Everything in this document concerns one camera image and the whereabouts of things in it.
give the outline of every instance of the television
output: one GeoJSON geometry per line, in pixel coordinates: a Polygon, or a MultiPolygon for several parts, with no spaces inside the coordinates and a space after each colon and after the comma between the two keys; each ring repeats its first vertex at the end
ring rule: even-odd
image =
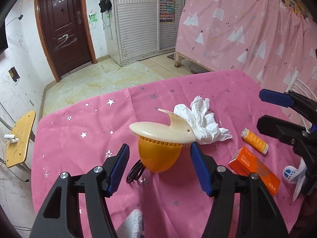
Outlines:
{"type": "Polygon", "coordinates": [[[5,24],[0,27],[0,54],[8,48],[7,36],[5,34],[5,24]]]}

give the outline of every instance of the louvered door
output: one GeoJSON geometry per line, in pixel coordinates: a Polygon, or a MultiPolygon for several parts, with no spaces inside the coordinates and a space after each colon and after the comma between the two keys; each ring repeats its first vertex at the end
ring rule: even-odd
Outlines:
{"type": "Polygon", "coordinates": [[[123,60],[158,50],[157,0],[117,0],[123,60]]]}

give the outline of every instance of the poster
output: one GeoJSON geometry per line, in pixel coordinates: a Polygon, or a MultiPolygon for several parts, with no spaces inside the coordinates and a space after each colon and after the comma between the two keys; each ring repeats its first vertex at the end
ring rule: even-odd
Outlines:
{"type": "Polygon", "coordinates": [[[175,21],[175,4],[176,0],[159,0],[159,21],[175,21]]]}

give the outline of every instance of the pink curtain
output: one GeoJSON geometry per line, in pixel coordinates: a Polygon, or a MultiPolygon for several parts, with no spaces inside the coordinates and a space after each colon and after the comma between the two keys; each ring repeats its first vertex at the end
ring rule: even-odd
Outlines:
{"type": "MultiPolygon", "coordinates": [[[[176,51],[214,70],[239,69],[286,91],[295,71],[317,91],[317,25],[282,0],[187,0],[176,51]]],[[[284,109],[291,121],[298,115],[284,109]]]]}

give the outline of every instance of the tiled floor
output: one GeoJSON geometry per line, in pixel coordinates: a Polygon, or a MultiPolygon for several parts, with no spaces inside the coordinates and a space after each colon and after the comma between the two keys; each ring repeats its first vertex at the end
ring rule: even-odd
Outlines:
{"type": "Polygon", "coordinates": [[[174,67],[170,54],[159,55],[120,67],[112,59],[83,68],[54,85],[46,93],[43,116],[85,98],[126,87],[191,74],[186,66],[174,67]]]}

